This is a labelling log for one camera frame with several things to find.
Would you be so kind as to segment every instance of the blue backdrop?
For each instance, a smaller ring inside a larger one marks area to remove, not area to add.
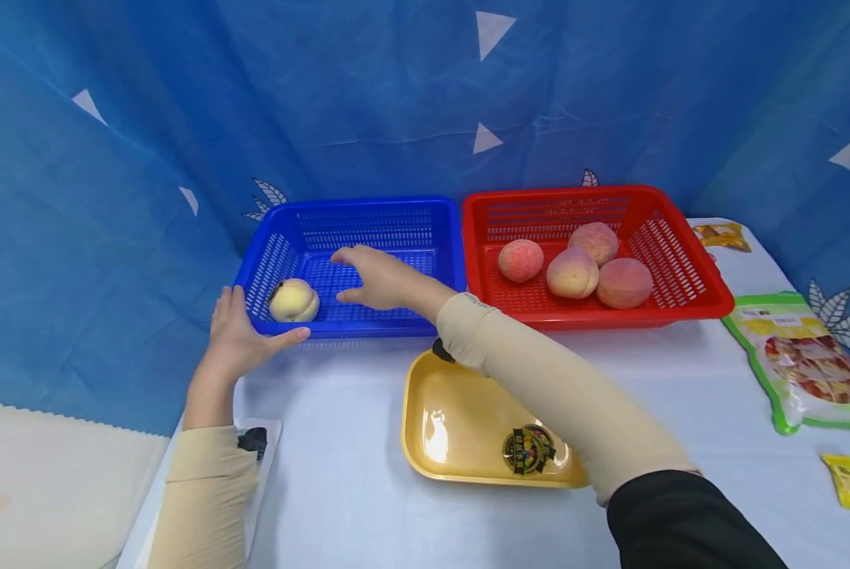
[[[587,169],[850,348],[850,0],[0,0],[0,402],[167,435],[265,209]]]

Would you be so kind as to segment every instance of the black object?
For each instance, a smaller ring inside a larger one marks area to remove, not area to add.
[[[258,462],[264,459],[264,450],[267,450],[267,429],[265,427],[252,427],[239,435],[239,448],[249,453],[258,453]]]
[[[449,352],[444,349],[444,342],[441,340],[440,337],[438,338],[438,340],[434,341],[433,344],[431,344],[431,353],[438,356],[438,358],[449,362],[450,364],[455,364],[457,362],[453,358],[453,356],[451,356]]]

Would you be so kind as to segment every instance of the white tablecloth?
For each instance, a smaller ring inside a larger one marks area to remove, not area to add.
[[[751,244],[754,253],[712,250],[735,293],[790,288]],[[850,511],[818,456],[850,454],[850,431],[778,435],[722,323],[555,337],[657,415],[789,567],[850,568]],[[242,379],[237,414],[283,421],[250,567],[618,567],[592,489],[441,483],[413,471],[400,444],[404,381],[430,343],[310,343]]]

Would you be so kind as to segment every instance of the dried fruit package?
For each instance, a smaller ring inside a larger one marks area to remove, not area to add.
[[[850,429],[850,355],[796,292],[738,297],[723,318],[747,351],[783,435],[801,424]]]

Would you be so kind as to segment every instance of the child's hand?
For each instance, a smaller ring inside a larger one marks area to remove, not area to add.
[[[399,258],[367,245],[343,247],[330,262],[355,267],[363,280],[363,287],[337,294],[340,302],[364,304],[377,311],[407,307],[434,322],[441,306],[455,294]]]
[[[223,288],[210,322],[210,344],[198,366],[199,375],[235,383],[283,349],[301,343],[311,330],[297,328],[279,336],[258,334],[245,308],[245,290]]]

